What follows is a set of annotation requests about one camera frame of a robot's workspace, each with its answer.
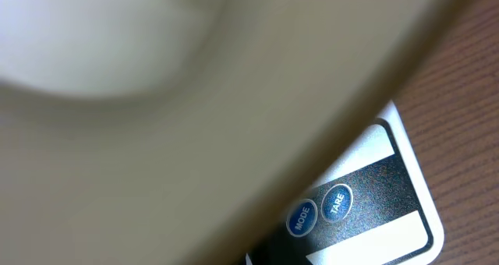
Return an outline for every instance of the button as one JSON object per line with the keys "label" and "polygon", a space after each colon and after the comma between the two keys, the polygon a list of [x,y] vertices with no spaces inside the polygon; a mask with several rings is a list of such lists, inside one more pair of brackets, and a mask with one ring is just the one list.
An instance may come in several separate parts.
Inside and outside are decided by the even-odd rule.
{"label": "button", "polygon": [[337,184],[322,199],[320,212],[324,220],[334,223],[343,220],[352,208],[352,190],[346,184]]}
{"label": "button", "polygon": [[317,216],[317,205],[312,200],[300,200],[286,219],[289,234],[300,238],[310,233],[317,222]]}

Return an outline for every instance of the table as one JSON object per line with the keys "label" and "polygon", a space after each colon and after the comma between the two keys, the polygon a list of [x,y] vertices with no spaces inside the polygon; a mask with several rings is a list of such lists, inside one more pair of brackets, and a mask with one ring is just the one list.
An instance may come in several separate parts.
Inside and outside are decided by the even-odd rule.
{"label": "table", "polygon": [[473,0],[395,98],[445,228],[436,264],[499,264],[499,0]]}

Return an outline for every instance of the tabletop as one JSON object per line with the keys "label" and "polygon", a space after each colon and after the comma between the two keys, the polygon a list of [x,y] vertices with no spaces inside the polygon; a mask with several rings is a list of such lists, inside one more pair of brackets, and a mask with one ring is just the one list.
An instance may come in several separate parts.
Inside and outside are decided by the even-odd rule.
{"label": "tabletop", "polygon": [[445,228],[436,264],[499,264],[499,0],[473,0],[395,103]]}

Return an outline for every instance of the tare button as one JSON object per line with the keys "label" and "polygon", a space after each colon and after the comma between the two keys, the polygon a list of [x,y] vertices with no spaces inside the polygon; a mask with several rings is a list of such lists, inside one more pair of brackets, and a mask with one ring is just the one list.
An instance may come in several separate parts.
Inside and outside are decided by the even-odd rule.
{"label": "tare button", "polygon": [[352,208],[352,190],[346,184],[334,185],[322,199],[320,212],[324,220],[334,223],[343,220]]}
{"label": "tare button", "polygon": [[300,238],[310,233],[317,222],[317,216],[317,205],[312,200],[300,200],[286,219],[289,234]]}

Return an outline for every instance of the brown wood surface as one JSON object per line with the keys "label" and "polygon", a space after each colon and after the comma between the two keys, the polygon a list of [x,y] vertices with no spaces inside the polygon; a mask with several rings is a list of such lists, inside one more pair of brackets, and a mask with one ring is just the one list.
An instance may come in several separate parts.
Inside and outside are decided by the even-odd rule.
{"label": "brown wood surface", "polygon": [[436,264],[499,264],[499,0],[473,0],[395,99],[444,223]]}

